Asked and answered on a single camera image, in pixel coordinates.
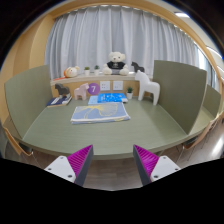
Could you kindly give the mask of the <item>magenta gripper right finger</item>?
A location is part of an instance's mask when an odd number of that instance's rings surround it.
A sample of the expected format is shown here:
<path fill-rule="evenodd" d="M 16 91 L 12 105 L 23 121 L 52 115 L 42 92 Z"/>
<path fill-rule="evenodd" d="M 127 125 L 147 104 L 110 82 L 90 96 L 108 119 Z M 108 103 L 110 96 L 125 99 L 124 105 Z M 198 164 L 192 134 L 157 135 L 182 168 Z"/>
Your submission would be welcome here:
<path fill-rule="evenodd" d="M 143 186 L 180 170 L 169 157 L 157 156 L 138 145 L 133 145 L 133 156 Z"/>

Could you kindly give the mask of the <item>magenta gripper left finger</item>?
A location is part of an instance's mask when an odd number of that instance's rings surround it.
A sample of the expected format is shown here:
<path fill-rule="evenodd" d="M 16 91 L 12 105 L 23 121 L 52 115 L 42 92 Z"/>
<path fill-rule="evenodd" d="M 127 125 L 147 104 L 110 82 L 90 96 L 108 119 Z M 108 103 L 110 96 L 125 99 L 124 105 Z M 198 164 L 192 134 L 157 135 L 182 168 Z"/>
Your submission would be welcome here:
<path fill-rule="evenodd" d="M 57 157 L 45 168 L 45 171 L 82 186 L 85 182 L 92 157 L 93 146 L 89 145 L 68 157 Z"/>

